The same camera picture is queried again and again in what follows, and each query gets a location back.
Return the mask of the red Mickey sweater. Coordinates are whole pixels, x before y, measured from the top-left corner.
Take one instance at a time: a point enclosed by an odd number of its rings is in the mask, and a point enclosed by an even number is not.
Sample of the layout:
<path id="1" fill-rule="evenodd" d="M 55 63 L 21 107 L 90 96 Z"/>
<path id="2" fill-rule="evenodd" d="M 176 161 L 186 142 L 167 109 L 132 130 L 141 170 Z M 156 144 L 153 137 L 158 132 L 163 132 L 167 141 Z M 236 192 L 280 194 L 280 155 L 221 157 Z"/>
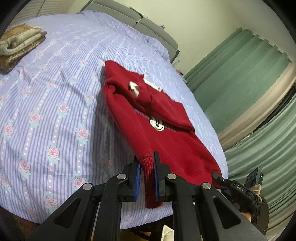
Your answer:
<path id="1" fill-rule="evenodd" d="M 144 172 L 146 208 L 161 205 L 156 198 L 154 152 L 188 183 L 212 183 L 212 174 L 222 173 L 196 136 L 181 103 L 148 84 L 144 75 L 128 71 L 114 61 L 106 61 L 104 71 L 107 109 Z"/>

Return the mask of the folded beige brown clothes stack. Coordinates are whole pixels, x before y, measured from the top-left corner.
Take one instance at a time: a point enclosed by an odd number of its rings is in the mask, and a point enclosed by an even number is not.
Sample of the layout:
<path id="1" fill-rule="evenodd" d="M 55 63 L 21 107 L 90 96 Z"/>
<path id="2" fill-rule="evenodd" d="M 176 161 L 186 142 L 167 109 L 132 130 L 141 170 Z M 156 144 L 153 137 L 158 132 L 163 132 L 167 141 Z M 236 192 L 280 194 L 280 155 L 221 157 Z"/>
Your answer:
<path id="1" fill-rule="evenodd" d="M 30 51 L 46 39 L 40 26 L 21 24 L 7 30 L 1 37 L 1 71 L 10 72 Z"/>

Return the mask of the beige sheer curtain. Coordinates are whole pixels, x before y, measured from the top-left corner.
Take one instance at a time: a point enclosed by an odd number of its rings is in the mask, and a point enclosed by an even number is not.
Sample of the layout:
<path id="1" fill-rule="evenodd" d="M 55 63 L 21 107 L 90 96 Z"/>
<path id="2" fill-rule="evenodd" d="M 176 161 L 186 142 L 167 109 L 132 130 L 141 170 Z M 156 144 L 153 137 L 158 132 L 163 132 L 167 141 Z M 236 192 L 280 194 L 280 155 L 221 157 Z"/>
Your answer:
<path id="1" fill-rule="evenodd" d="M 219 135 L 223 150 L 227 150 L 251 134 L 276 109 L 295 83 L 295 63 L 285 71 L 247 111 L 238 117 Z"/>

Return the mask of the purple floral striped bedsheet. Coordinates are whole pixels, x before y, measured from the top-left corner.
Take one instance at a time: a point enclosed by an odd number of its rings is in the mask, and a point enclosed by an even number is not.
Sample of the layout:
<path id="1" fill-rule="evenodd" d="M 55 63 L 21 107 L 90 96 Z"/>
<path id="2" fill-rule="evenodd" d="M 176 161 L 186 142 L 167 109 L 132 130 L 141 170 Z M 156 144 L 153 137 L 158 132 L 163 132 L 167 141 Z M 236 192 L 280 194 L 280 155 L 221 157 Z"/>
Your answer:
<path id="1" fill-rule="evenodd" d="M 1 75 L 2 208 L 41 223 L 83 183 L 104 183 L 133 161 L 104 103 L 107 60 L 143 74 L 182 103 L 196 135 L 228 177 L 214 128 L 158 40 L 91 10 L 41 16 L 28 24 L 47 34 Z"/>

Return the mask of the green curtain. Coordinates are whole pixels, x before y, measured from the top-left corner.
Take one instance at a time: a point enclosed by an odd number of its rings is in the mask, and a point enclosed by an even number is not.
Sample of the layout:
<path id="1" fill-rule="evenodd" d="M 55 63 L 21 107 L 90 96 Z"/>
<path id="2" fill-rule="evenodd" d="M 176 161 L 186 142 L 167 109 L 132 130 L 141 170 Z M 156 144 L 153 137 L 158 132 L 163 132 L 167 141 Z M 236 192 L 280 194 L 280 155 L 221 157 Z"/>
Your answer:
<path id="1" fill-rule="evenodd" d="M 277 46 L 238 28 L 185 76 L 217 135 L 247 111 L 293 63 Z M 266 237 L 276 240 L 295 212 L 295 83 L 251 134 L 224 150 L 229 176 L 259 167 L 269 207 Z"/>

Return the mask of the grey padded headboard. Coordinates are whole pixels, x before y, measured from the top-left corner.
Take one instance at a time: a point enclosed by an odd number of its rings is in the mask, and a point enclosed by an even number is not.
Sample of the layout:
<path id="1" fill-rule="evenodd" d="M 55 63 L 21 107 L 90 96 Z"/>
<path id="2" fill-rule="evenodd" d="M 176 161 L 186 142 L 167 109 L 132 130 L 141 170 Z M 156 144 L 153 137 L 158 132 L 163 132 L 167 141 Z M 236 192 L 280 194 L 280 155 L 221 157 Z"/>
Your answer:
<path id="1" fill-rule="evenodd" d="M 177 42 L 165 30 L 131 7 L 116 1 L 93 0 L 86 3 L 82 10 L 85 9 L 106 13 L 138 32 L 157 39 L 167 49 L 171 62 L 180 52 Z"/>

